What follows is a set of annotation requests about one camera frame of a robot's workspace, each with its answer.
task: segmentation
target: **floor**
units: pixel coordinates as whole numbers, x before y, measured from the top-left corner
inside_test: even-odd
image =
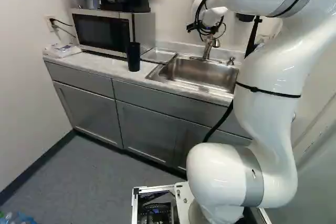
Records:
[[[22,211],[39,224],[131,223],[135,186],[182,179],[76,136],[1,210]]]

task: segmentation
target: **sink basin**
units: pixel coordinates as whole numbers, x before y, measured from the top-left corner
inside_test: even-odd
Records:
[[[238,72],[234,66],[177,55],[155,68],[147,79],[208,93],[233,94]]]

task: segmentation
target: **countertop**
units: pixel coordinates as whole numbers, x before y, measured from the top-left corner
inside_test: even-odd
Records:
[[[148,80],[145,77],[159,65],[155,63],[141,61],[140,71],[130,72],[128,70],[128,63],[126,61],[93,55],[87,52],[81,52],[79,54],[65,58],[53,58],[51,56],[44,55],[43,59],[51,63],[98,74],[100,76],[105,76],[114,80],[120,80],[151,89],[182,95],[188,98],[215,103],[218,105],[229,106],[233,99],[233,95],[212,95],[198,89],[193,90],[189,88],[173,86],[168,83]]]

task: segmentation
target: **black cup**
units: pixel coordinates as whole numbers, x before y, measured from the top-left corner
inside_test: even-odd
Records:
[[[127,48],[128,69],[131,72],[140,70],[140,43],[130,42]]]

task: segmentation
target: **microwave door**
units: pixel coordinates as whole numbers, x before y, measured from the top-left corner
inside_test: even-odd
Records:
[[[127,19],[74,14],[74,23],[83,49],[126,57],[130,41]]]

